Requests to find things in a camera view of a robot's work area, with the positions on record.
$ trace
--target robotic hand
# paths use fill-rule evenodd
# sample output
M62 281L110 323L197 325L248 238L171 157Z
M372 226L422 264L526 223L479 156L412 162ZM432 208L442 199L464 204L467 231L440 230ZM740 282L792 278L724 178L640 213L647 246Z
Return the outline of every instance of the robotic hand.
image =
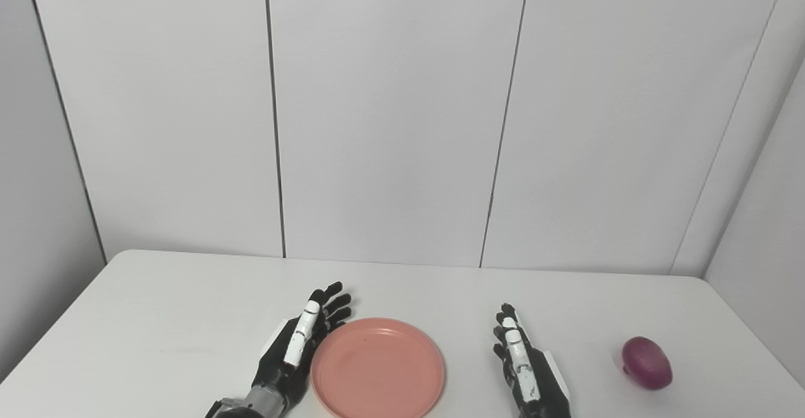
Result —
M352 314L350 294L339 282L316 289L299 317L279 324L260 358L252 388L243 400L223 398L205 418L277 418L302 400L307 390L313 353Z
M531 347L511 304L497 313L494 352L503 361L503 376L511 387L520 418L570 418L567 385L550 352Z

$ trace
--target white table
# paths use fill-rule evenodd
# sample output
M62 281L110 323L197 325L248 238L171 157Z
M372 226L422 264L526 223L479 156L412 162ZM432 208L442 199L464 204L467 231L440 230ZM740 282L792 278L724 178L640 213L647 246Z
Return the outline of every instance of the white table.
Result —
M157 251L124 252L98 275L0 384L0 414L202 418L247 392L279 321L334 280L356 297L356 318L406 321L440 347L447 382L429 418L516 416L491 350L504 301L555 355L574 418L805 416L805 390L695 278ZM620 347L635 335L672 361L665 390L621 372ZM326 416L313 392L288 414Z

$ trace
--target purple onion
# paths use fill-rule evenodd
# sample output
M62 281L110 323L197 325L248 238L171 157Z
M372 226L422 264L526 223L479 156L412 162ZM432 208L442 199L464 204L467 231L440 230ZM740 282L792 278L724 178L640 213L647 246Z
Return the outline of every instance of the purple onion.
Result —
M665 388L673 379L670 362L657 344L644 337L634 337L623 345L623 372L641 387L649 390Z

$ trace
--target white finger segment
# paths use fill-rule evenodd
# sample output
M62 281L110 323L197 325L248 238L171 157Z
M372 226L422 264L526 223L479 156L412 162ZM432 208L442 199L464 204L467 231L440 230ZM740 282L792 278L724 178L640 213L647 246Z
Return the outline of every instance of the white finger segment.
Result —
M507 329L507 320L503 320L503 326ZM506 347L511 355L512 369L514 374L517 375L517 383L520 385L520 393L523 395L523 401L538 401L540 400L540 387L537 384L537 378L534 376L534 368L531 367L531 360L528 358L526 345L523 343L523 337L520 336L520 331L517 329L516 324L514 329L506 332Z
M285 352L285 363L293 366L299 366L299 361L302 359L302 352L304 351L305 344L310 339L313 332L313 324L316 324L316 318L319 317L321 305L318 302L310 300L308 306L304 308L302 314L299 315L299 322L296 324L294 334L291 336L291 342L288 343L288 350Z

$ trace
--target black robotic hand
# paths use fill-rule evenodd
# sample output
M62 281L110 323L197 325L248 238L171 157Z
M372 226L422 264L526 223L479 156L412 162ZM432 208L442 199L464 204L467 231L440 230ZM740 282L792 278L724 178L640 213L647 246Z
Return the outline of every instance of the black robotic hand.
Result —
M351 295L339 295L343 289L340 281L325 291L316 289L304 311L274 333L247 397L216 401L206 418L276 418L298 404L308 388L316 348L352 314Z
M503 304L494 328L494 352L503 361L521 418L570 418L567 387L550 352L531 347L511 304Z

